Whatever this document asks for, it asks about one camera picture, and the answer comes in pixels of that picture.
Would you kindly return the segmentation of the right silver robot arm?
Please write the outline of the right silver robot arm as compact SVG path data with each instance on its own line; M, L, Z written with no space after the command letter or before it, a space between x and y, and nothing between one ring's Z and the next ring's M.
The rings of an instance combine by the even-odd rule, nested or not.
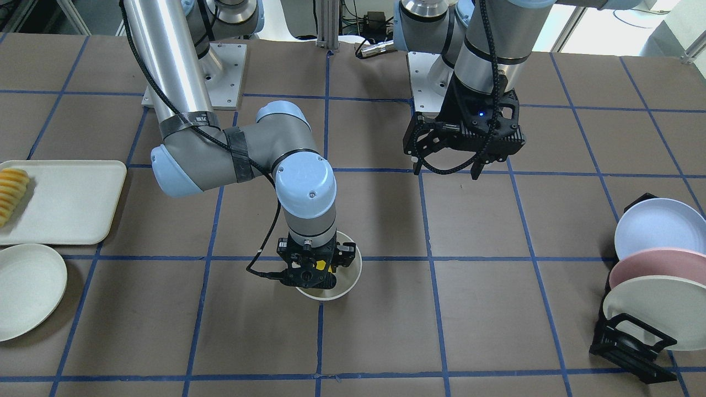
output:
M126 37L152 91L162 143L151 151L154 176L171 197L199 194L265 176L277 196L281 271L247 271L284 286L330 291L356 259L337 239L337 181L310 123L290 101L263 106L254 124L222 129L179 1L121 1Z

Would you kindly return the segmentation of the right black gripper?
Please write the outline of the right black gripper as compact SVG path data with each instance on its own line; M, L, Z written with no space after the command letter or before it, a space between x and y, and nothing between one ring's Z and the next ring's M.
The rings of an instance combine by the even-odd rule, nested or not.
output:
M338 266L348 267L355 258L356 244L354 242L337 242L333 237L322 246L312 247L310 243L303 245L295 242L293 237L280 238L277 253L285 261L287 267L276 273L276 280L285 286L332 289L337 284L335 275L328 271L315 268L316 261L324 260L333 267L333 273Z

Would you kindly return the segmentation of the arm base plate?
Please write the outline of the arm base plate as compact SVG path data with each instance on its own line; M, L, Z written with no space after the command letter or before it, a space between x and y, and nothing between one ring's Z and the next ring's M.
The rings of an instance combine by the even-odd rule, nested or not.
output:
M452 68L438 53L408 53L409 80L413 91L414 110L435 117L452 77Z
M162 98L180 112L237 109L246 45L207 44L201 52L189 41L136 47L156 85L148 84L143 103L162 116L173 115Z

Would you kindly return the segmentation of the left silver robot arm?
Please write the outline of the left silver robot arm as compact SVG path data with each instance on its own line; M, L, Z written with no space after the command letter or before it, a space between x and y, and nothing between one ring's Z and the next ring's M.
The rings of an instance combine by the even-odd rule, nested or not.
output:
M531 51L554 1L460 1L430 16L395 7L398 50L446 68L433 116L403 139L413 172L505 163L521 174L704 177L704 84L675 58Z

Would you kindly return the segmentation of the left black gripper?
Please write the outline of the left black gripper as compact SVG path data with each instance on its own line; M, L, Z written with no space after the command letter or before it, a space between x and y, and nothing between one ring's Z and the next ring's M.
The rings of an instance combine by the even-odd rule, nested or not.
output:
M515 155L526 143L518 120L520 104L514 90L501 92L499 107L510 111L510 116L499 115L485 156L477 158L470 167L472 180L479 179L486 163L491 160L504 162L507 156ZM439 115L431 120L417 111L404 135L403 150L411 155L414 175L419 176L422 169L422 160L413 152L413 133L417 127L421 127L422 131L416 150L423 156L442 148L481 152L491 127L493 110L492 94L469 89L458 78L451 78Z

